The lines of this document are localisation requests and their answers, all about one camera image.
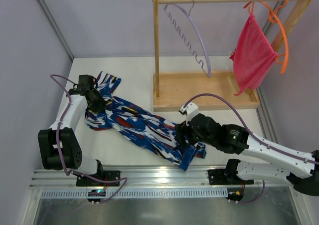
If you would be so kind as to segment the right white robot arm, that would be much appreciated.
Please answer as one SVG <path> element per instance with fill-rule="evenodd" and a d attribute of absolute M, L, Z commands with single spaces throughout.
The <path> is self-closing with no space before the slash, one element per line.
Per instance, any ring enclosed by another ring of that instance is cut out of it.
<path fill-rule="evenodd" d="M 228 160 L 224 177 L 230 184 L 251 184 L 253 180 L 282 182 L 302 194 L 319 195 L 318 151 L 303 153 L 284 148 L 249 133 L 241 126 L 220 125 L 203 114 L 176 124 L 175 130 L 175 140 L 183 148 L 187 143 L 194 146 L 204 143 L 226 154 L 245 155 L 265 161 L 260 164 L 239 159 Z"/>

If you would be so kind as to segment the blue patterned trousers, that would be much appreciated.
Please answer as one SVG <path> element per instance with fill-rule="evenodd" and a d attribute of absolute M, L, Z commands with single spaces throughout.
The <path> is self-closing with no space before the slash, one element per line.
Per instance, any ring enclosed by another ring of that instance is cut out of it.
<path fill-rule="evenodd" d="M 194 158 L 206 157 L 206 145 L 202 143 L 200 152 L 192 152 L 189 146 L 184 153 L 175 150 L 175 123 L 161 116 L 150 113 L 120 97 L 113 92 L 120 85 L 121 79 L 106 72 L 97 76 L 97 91 L 105 98 L 113 98 L 114 105 L 106 107 L 101 113 L 87 110 L 87 126 L 95 131 L 115 129 L 124 138 L 136 146 L 172 162 L 186 171 Z"/>

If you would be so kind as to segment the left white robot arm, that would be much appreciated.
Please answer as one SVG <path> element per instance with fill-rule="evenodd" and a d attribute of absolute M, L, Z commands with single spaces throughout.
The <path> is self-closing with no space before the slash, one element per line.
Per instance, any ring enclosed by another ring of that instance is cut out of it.
<path fill-rule="evenodd" d="M 37 136 L 43 167 L 103 183 L 106 179 L 101 162 L 82 154 L 75 129 L 87 110 L 94 113 L 104 111 L 106 101 L 97 91 L 97 80 L 91 75 L 80 75 L 78 83 L 65 92 L 67 103 L 62 112 L 48 129 L 40 130 Z"/>

